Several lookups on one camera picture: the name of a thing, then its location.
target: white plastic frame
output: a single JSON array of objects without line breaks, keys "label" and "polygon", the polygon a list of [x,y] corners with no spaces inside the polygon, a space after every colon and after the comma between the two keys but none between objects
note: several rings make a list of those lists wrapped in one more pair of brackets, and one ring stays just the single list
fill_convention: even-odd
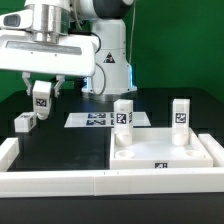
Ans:
[{"label": "white plastic frame", "polygon": [[1,198],[199,192],[224,192],[224,168],[0,173]]}]

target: white block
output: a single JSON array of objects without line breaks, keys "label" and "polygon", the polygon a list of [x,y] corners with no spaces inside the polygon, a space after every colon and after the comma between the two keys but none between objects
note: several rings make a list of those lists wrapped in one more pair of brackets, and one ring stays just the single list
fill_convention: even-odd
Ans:
[{"label": "white block", "polygon": [[0,172],[6,172],[18,154],[18,138],[7,138],[0,146]]},{"label": "white block", "polygon": [[115,143],[120,146],[132,144],[133,101],[117,100],[114,103]]},{"label": "white block", "polygon": [[210,134],[200,134],[199,139],[212,156],[214,166],[224,167],[224,148]]},{"label": "white block", "polygon": [[134,128],[132,145],[115,144],[111,132],[110,169],[213,167],[213,159],[189,129],[190,144],[172,144],[172,128]]},{"label": "white block", "polygon": [[34,112],[22,113],[14,120],[15,132],[29,132],[37,124],[37,115]]},{"label": "white block", "polygon": [[118,171],[104,171],[95,176],[94,194],[121,195],[129,194],[129,176],[119,175]]},{"label": "white block", "polygon": [[172,142],[176,146],[189,144],[189,99],[174,99],[172,116]]},{"label": "white block", "polygon": [[0,173],[0,197],[48,197],[94,195],[96,172]]},{"label": "white block", "polygon": [[51,82],[36,81],[33,88],[33,110],[39,119],[47,119],[51,109]]}]

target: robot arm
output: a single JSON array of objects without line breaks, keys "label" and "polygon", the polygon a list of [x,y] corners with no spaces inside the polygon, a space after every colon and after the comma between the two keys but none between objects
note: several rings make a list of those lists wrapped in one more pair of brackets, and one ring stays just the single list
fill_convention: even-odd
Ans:
[{"label": "robot arm", "polygon": [[133,2],[134,0],[71,0],[82,20],[121,19]]}]

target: white rectangular block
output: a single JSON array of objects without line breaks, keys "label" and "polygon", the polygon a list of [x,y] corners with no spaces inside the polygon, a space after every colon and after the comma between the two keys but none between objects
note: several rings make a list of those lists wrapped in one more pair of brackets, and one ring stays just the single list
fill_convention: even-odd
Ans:
[{"label": "white rectangular block", "polygon": [[22,113],[14,120],[15,132],[29,132],[37,124],[37,115],[34,112]]},{"label": "white rectangular block", "polygon": [[132,144],[133,101],[117,100],[114,102],[115,143],[120,146]]},{"label": "white rectangular block", "polygon": [[96,196],[129,194],[129,176],[119,175],[118,171],[102,171],[94,178],[94,194]]},{"label": "white rectangular block", "polygon": [[51,109],[51,82],[36,81],[33,88],[33,110],[40,116],[43,117],[46,116],[47,118],[50,109]]},{"label": "white rectangular block", "polygon": [[18,138],[7,138],[0,146],[0,172],[6,172],[18,154]]},{"label": "white rectangular block", "polygon": [[194,132],[190,144],[172,144],[172,128],[134,128],[132,145],[115,144],[111,132],[110,169],[158,169],[213,167],[213,159]]},{"label": "white rectangular block", "polygon": [[172,142],[176,146],[189,144],[189,99],[174,99],[172,117]]},{"label": "white rectangular block", "polygon": [[214,166],[224,167],[224,148],[210,134],[200,134],[199,139],[212,156]]}]

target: black table surface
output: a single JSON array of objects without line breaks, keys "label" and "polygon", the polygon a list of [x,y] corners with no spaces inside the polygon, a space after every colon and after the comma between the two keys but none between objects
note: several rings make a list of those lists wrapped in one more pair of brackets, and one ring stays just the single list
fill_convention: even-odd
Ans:
[{"label": "black table surface", "polygon": [[[190,99],[190,127],[224,144],[224,103],[201,89],[139,89],[134,111],[152,127],[171,127],[172,102]],[[109,169],[110,128],[64,128],[69,113],[112,112],[113,102],[84,99],[63,90],[46,121],[28,134],[14,119],[32,111],[32,98],[16,92],[0,103],[0,141],[18,137],[20,154],[9,172]],[[0,199],[0,223],[223,223],[224,193]]]}]

